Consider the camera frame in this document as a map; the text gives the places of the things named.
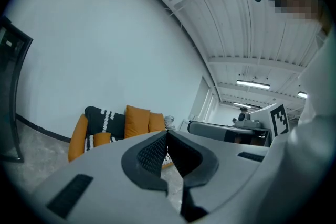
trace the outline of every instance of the glass door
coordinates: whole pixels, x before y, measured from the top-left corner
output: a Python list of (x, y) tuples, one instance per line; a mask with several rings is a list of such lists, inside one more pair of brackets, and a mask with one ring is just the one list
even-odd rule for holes
[(0, 157), (4, 161), (24, 161), (15, 104), (21, 67), (32, 41), (8, 18), (0, 18)]

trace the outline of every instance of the white wall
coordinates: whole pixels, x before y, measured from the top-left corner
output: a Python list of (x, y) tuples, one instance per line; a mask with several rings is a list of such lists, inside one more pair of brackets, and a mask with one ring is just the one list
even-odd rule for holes
[(232, 126), (232, 119), (238, 119), (239, 114), (239, 108), (230, 108), (228, 106), (218, 104), (212, 115), (209, 117), (208, 123)]
[(71, 137), (90, 105), (188, 117), (206, 69), (157, 0), (13, 0), (5, 15), (34, 39), (17, 94), (34, 124)]

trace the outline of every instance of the orange pillow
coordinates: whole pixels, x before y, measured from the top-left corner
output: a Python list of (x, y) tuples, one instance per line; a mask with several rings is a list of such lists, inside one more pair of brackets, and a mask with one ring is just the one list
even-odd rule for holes
[(149, 116), (149, 132), (164, 131), (164, 130), (165, 130), (165, 125), (164, 125), (163, 114), (151, 112)]
[(96, 146), (101, 146), (105, 144), (110, 144), (111, 133), (97, 133), (93, 136), (93, 141)]
[(126, 106), (125, 138), (148, 133), (150, 110)]

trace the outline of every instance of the ceiling light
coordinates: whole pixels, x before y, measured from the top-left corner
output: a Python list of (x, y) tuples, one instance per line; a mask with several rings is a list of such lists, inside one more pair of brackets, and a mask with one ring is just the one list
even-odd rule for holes
[(307, 98), (307, 94), (305, 92), (298, 92), (298, 96)]
[(244, 86), (252, 86), (252, 87), (259, 87), (263, 89), (269, 89), (270, 85), (268, 84), (262, 84), (262, 83), (256, 83), (251, 81), (244, 81), (244, 80), (237, 80), (237, 84), (244, 85)]
[(245, 108), (251, 108), (249, 105), (245, 105), (245, 104), (238, 104), (238, 103), (233, 103), (235, 105), (238, 105), (238, 106), (243, 106)]

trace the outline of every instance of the black slot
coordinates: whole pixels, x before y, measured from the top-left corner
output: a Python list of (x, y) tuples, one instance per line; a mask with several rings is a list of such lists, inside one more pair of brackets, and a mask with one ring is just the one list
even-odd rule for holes
[(251, 159), (252, 161), (256, 162), (262, 162), (264, 159), (264, 156), (252, 154), (252, 153), (247, 153), (247, 152), (240, 152), (238, 154), (239, 157), (245, 158), (245, 159)]
[(47, 205), (47, 208), (65, 219), (92, 180), (93, 177), (87, 175), (75, 176)]

